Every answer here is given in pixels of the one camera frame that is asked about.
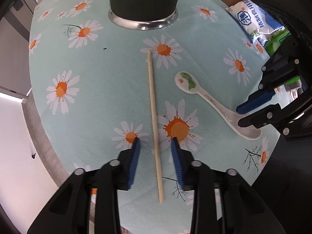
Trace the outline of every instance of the wooden chopstick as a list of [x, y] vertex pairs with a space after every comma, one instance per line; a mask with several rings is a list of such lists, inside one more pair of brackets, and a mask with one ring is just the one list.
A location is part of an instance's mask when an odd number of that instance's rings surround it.
[[154, 135], [154, 149], [155, 149], [159, 202], [163, 203], [163, 180], [161, 178], [161, 163], [160, 163], [160, 149], [159, 149], [159, 141], [158, 141], [158, 127], [157, 127], [157, 114], [156, 114], [155, 91], [154, 91], [154, 76], [153, 76], [153, 66], [152, 66], [152, 52], [150, 50], [147, 52], [147, 61], [148, 61], [148, 68], [149, 68], [149, 95], [151, 99], [152, 126], [153, 126], [153, 135]]

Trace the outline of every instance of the spoon handle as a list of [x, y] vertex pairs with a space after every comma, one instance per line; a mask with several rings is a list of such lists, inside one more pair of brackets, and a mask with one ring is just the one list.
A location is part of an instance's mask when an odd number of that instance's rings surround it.
[[227, 118], [226, 112], [230, 111], [223, 105], [221, 105], [213, 96], [211, 96], [207, 91], [205, 91], [202, 87], [198, 87], [196, 93], [200, 95], [204, 100], [206, 100], [228, 123], [229, 119]]

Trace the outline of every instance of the screw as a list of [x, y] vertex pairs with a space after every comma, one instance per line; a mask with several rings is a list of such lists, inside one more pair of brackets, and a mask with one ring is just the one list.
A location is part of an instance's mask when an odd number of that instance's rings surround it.
[[284, 128], [283, 135], [288, 135], [288, 134], [289, 134], [289, 128]]
[[228, 169], [227, 170], [227, 174], [231, 175], [231, 176], [235, 176], [237, 174], [237, 171], [234, 169]]
[[191, 162], [191, 165], [194, 167], [200, 167], [202, 165], [202, 162], [194, 160], [193, 162]]
[[115, 160], [110, 161], [110, 166], [118, 166], [118, 165], [120, 165], [119, 160], [115, 159]]
[[82, 168], [78, 168], [74, 171], [74, 174], [77, 175], [77, 176], [80, 176], [81, 174], [83, 174], [85, 172], [84, 169]]

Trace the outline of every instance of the orange flower center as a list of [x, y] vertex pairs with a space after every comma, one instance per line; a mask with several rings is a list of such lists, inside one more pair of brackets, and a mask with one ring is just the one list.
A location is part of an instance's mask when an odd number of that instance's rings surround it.
[[168, 56], [171, 53], [171, 47], [167, 46], [166, 44], [160, 44], [156, 49], [160, 55]]
[[67, 91], [67, 83], [59, 82], [55, 90], [57, 97], [60, 97], [60, 98], [63, 97], [66, 94], [66, 91]]
[[245, 71], [243, 63], [240, 60], [235, 60], [234, 61], [234, 65], [238, 69], [239, 72], [244, 72]]
[[92, 188], [91, 189], [91, 195], [96, 195], [96, 193], [97, 193], [97, 188]]
[[186, 139], [190, 127], [180, 117], [174, 116], [174, 119], [168, 125], [165, 125], [163, 129], [166, 130], [167, 137], [170, 137], [171, 140], [176, 137], [177, 141], [180, 142]]
[[201, 8], [200, 11], [201, 11], [202, 13], [206, 14], [207, 16], [210, 15], [209, 10], [206, 10], [206, 9]]
[[261, 154], [261, 163], [264, 163], [265, 160], [266, 160], [266, 151], [262, 152]]
[[78, 4], [75, 8], [76, 8], [76, 11], [80, 11], [86, 6], [87, 6], [87, 4], [85, 2], [82, 2], [82, 3]]
[[126, 139], [127, 142], [133, 144], [133, 142], [134, 142], [136, 137], [138, 137], [138, 134], [133, 133], [133, 132], [128, 132], [126, 134], [126, 138], [125, 139]]
[[89, 27], [82, 28], [78, 33], [78, 37], [84, 38], [90, 33], [91, 29]]
[[33, 40], [30, 45], [29, 45], [29, 49], [32, 49], [35, 47], [37, 40]]
[[256, 44], [255, 46], [259, 50], [260, 53], [263, 53], [263, 48], [259, 44]]

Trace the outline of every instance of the table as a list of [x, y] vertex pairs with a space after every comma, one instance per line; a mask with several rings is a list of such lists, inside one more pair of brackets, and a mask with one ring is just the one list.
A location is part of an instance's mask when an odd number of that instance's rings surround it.
[[[257, 89], [269, 56], [258, 42], [247, 40], [220, 0], [178, 0], [178, 20], [150, 31], [114, 25], [109, 7], [109, 0], [43, 0], [36, 7], [29, 62], [44, 130], [68, 172], [100, 168], [138, 136], [142, 146], [135, 183], [119, 192], [121, 225], [134, 234], [187, 233], [193, 192], [183, 193], [175, 181], [171, 137], [210, 168], [235, 168], [252, 184], [279, 134], [269, 125], [258, 140], [238, 136], [202, 98], [180, 91], [174, 76], [190, 72], [235, 110]], [[153, 50], [163, 205], [152, 151], [148, 49]], [[284, 107], [285, 89], [276, 91], [269, 104]]]

